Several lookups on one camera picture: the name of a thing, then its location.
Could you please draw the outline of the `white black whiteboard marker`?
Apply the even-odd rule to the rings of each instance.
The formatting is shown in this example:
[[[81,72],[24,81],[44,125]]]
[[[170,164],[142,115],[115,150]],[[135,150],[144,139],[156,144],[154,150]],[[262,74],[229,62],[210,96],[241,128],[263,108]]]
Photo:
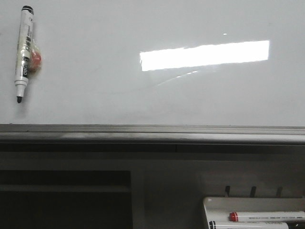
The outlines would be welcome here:
[[[15,86],[17,103],[21,103],[31,73],[40,69],[41,52],[33,40],[34,10],[23,6],[20,15],[19,39],[15,67]]]

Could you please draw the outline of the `white whiteboard panel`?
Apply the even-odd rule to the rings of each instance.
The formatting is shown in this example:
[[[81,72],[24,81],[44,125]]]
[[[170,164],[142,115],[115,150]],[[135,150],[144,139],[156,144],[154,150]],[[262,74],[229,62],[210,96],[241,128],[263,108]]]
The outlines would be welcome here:
[[[17,103],[23,6],[40,69]],[[305,124],[302,0],[3,0],[3,124]]]

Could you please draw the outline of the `left black tray hook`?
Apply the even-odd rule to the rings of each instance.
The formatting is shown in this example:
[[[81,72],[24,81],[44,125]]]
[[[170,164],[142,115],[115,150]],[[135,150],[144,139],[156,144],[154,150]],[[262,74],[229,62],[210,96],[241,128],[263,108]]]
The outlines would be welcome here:
[[[230,196],[230,188],[231,188],[231,186],[226,186],[225,187],[224,196],[227,197],[227,198]]]

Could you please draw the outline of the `black tray hook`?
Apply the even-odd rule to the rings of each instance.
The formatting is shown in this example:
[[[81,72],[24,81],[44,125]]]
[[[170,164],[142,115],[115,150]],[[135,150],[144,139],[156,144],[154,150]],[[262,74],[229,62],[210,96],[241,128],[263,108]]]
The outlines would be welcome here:
[[[280,198],[282,196],[283,187],[278,187],[276,191],[276,197]]]
[[[230,196],[230,188],[231,188],[231,186],[226,186],[225,187],[224,196],[227,197],[227,198]]]
[[[256,186],[252,186],[251,187],[251,191],[250,191],[250,198],[254,198],[256,194]]]

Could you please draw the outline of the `white plastic marker tray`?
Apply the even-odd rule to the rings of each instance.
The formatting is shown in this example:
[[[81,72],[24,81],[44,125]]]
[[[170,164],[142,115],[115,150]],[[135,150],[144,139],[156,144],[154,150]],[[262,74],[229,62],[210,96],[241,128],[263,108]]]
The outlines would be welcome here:
[[[206,197],[203,199],[203,228],[210,221],[229,221],[231,212],[304,211],[304,198],[228,198]]]

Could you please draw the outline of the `white marker black cap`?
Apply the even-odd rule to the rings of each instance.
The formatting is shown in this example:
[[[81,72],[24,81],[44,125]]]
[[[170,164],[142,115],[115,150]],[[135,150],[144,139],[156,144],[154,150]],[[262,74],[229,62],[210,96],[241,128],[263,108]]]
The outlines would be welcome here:
[[[210,221],[211,229],[288,229],[284,222],[216,222]]]

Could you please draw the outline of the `middle black tray hook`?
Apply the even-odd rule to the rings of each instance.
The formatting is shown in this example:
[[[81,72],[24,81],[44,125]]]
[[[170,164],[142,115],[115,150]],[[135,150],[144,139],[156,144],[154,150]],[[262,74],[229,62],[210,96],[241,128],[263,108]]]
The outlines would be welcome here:
[[[251,191],[250,191],[250,198],[254,198],[256,194],[256,186],[252,186],[251,187]]]

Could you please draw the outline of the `white marker red cap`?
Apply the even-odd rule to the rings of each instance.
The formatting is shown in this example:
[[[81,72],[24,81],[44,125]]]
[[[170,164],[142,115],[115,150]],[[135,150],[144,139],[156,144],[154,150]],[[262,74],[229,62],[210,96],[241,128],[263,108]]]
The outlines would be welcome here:
[[[231,212],[232,222],[301,222],[305,220],[304,211],[272,211],[272,212]]]

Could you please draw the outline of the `grey aluminium marker ledge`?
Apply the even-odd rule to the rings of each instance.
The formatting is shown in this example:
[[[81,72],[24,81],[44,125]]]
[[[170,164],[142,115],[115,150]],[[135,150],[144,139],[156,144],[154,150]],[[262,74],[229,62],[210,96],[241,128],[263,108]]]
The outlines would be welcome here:
[[[1,124],[2,143],[304,145],[302,126]]]

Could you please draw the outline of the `right black tray hook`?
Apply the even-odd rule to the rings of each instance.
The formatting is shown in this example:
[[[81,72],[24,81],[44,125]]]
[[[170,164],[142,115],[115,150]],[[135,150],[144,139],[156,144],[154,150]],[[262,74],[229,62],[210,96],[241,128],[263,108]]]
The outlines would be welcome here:
[[[278,187],[276,191],[276,197],[280,198],[282,196],[283,187]]]

